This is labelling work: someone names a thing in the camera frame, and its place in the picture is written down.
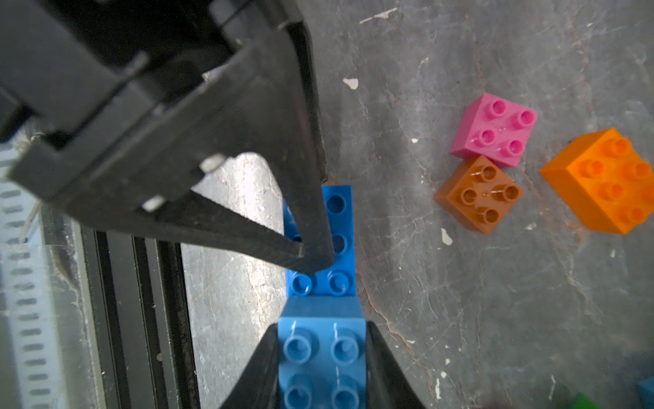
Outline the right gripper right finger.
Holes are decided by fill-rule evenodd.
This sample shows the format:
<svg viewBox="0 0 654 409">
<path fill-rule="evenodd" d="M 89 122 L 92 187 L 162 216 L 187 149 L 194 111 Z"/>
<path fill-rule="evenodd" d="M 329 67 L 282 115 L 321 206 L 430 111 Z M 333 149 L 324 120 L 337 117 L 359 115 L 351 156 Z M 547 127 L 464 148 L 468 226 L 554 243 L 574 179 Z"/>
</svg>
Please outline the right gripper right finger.
<svg viewBox="0 0 654 409">
<path fill-rule="evenodd" d="M 366 324 L 366 407 L 425 407 L 372 321 Z"/>
</svg>

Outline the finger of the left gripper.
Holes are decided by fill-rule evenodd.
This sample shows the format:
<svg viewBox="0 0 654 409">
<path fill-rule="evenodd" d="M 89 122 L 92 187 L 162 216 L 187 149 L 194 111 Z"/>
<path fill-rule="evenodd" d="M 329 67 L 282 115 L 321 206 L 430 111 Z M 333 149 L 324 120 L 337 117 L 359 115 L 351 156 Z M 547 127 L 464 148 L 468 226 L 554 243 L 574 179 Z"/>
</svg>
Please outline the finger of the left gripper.
<svg viewBox="0 0 654 409">
<path fill-rule="evenodd" d="M 195 191 L 246 153 L 266 161 L 299 240 Z M 127 134 L 53 204 L 98 230 L 229 250 L 313 274 L 335 260 L 325 176 L 312 42 L 300 22 L 243 47 L 216 78 Z"/>
</svg>

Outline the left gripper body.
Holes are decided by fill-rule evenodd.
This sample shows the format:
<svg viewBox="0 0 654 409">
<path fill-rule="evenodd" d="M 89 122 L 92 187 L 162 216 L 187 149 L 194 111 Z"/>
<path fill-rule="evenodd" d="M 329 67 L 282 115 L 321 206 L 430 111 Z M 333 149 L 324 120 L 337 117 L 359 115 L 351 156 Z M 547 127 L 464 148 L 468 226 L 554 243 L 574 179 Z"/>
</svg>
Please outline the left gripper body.
<svg viewBox="0 0 654 409">
<path fill-rule="evenodd" d="M 293 1 L 4 1 L 1 135 L 47 127 L 10 178 L 53 204 L 243 47 L 300 22 Z"/>
</svg>

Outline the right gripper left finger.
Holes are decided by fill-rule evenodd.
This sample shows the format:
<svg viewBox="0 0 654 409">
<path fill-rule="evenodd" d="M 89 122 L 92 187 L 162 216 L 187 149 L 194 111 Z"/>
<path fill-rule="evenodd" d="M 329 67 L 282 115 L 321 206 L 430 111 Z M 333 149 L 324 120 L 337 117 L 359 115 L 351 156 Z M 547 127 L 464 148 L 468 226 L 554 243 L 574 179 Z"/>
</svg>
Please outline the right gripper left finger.
<svg viewBox="0 0 654 409">
<path fill-rule="evenodd" d="M 245 369 L 221 409 L 275 409 L 279 397 L 278 325 L 264 332 Z"/>
</svg>

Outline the light blue long brick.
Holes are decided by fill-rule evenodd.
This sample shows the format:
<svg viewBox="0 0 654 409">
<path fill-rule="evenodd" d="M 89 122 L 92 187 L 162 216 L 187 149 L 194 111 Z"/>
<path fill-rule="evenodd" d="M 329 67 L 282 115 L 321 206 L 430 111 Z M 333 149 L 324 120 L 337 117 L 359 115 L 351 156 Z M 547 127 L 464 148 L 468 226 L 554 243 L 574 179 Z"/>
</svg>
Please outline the light blue long brick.
<svg viewBox="0 0 654 409">
<path fill-rule="evenodd" d="M 356 297 L 291 297 L 278 321 L 282 408 L 364 408 L 366 321 Z"/>
</svg>

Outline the blue rectangular brick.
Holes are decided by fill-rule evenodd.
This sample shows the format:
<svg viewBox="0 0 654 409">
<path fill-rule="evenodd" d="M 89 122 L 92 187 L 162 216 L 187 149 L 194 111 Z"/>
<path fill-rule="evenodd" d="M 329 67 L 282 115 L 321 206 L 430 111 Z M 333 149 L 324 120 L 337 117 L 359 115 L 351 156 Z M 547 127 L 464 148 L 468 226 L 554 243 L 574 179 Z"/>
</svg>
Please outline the blue rectangular brick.
<svg viewBox="0 0 654 409">
<path fill-rule="evenodd" d="M 285 271 L 289 297 L 354 297 L 356 290 L 356 254 L 354 240 L 353 191 L 349 185 L 322 187 L 330 225 L 335 260 L 315 274 Z"/>
</svg>

